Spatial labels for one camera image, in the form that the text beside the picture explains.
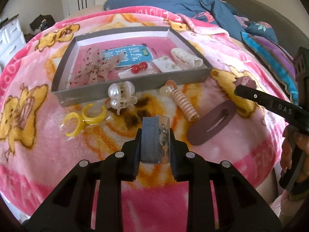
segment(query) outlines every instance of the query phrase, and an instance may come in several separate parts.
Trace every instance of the drawer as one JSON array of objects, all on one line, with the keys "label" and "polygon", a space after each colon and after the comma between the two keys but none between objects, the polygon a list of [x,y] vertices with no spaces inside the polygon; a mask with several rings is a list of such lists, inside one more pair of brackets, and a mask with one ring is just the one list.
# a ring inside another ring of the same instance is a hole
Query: drawer
[{"label": "drawer", "polygon": [[6,50],[9,46],[7,42],[7,37],[5,36],[5,32],[0,32],[0,55]]},{"label": "drawer", "polygon": [[14,41],[16,38],[18,38],[20,34],[22,34],[21,28],[20,28],[20,24],[19,24],[18,20],[11,22],[5,28],[4,31],[5,31],[5,34],[7,36],[7,41],[9,42],[9,44],[12,41]]},{"label": "drawer", "polygon": [[26,45],[23,35],[20,35],[15,41],[13,41],[9,47],[0,55],[0,63],[5,67],[7,63],[14,57],[14,55],[20,51]]}]

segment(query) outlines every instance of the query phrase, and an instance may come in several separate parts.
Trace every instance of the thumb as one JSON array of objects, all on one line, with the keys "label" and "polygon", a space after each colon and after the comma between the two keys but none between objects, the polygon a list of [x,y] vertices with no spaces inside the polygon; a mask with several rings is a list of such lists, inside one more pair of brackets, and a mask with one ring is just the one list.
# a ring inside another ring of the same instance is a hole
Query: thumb
[{"label": "thumb", "polygon": [[309,136],[298,132],[293,133],[293,138],[297,146],[309,155]]}]

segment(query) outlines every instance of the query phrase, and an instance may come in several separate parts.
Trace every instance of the white dresser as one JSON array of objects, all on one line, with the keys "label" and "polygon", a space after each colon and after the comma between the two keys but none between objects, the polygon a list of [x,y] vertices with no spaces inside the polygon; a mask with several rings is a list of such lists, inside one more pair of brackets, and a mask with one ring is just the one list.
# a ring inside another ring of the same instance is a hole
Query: white dresser
[{"label": "white dresser", "polygon": [[24,46],[26,41],[20,28],[18,17],[9,19],[0,29],[0,65],[1,70],[11,58]]}]

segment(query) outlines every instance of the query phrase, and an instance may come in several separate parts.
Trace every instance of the human hand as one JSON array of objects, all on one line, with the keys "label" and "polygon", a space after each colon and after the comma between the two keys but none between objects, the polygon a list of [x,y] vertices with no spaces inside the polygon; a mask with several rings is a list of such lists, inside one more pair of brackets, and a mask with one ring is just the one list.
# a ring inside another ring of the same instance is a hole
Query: human hand
[{"label": "human hand", "polygon": [[[289,143],[289,129],[288,126],[285,127],[282,136],[285,138],[282,143],[282,154],[280,160],[280,166],[284,172],[286,172],[287,168],[291,169],[292,167],[292,147]],[[302,167],[302,171],[300,172],[296,182],[300,183],[309,178],[309,136],[294,132],[293,139],[297,146],[305,151],[306,158],[304,161],[304,165]]]}]

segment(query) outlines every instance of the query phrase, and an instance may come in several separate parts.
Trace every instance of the yellow hoop earring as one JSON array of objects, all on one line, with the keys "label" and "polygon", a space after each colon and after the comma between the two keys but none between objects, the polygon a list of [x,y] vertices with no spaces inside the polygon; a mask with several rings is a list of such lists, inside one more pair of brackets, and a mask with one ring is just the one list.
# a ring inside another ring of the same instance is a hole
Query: yellow hoop earring
[{"label": "yellow hoop earring", "polygon": [[100,124],[103,120],[105,120],[105,116],[106,116],[106,108],[105,106],[103,105],[102,106],[102,113],[100,115],[98,115],[97,117],[94,117],[94,118],[90,118],[90,117],[87,117],[86,114],[87,114],[87,111],[89,108],[93,107],[93,104],[88,104],[86,105],[82,111],[81,111],[81,116],[82,118],[84,119],[84,121],[89,124],[89,125],[97,125],[97,124]]},{"label": "yellow hoop earring", "polygon": [[68,115],[66,115],[64,117],[64,119],[62,120],[62,124],[64,125],[68,120],[70,120],[72,118],[77,118],[78,119],[78,124],[77,124],[76,129],[73,132],[66,133],[66,136],[68,136],[68,137],[75,137],[75,136],[77,136],[81,132],[81,130],[84,129],[84,125],[85,125],[85,123],[84,123],[84,121],[82,119],[82,116],[80,114],[78,114],[78,113],[75,113],[75,112],[72,112],[72,113],[69,113]]}]

